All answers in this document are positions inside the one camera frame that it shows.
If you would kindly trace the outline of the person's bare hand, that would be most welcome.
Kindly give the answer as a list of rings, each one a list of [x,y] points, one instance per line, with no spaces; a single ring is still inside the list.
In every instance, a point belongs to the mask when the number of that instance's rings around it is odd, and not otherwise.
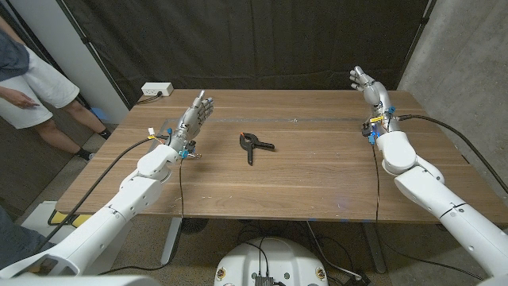
[[[1,87],[0,93],[3,99],[19,108],[26,109],[38,106],[37,102],[35,102],[33,99],[21,91],[7,87]]]

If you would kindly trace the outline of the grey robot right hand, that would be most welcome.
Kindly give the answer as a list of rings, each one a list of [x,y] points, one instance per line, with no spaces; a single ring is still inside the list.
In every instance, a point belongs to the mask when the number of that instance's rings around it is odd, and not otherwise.
[[[360,66],[355,66],[350,71],[349,78],[352,81],[352,88],[362,92],[365,101],[371,105],[372,115],[368,123],[372,130],[378,135],[400,131],[398,122],[394,118],[394,107],[384,85],[366,74]]]

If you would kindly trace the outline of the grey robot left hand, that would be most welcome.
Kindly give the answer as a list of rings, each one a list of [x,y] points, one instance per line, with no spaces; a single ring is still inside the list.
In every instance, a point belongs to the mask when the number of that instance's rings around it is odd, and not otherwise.
[[[184,112],[171,135],[170,147],[177,153],[182,151],[188,142],[198,136],[206,119],[213,113],[214,100],[205,98],[205,90],[201,90],[190,107]]]

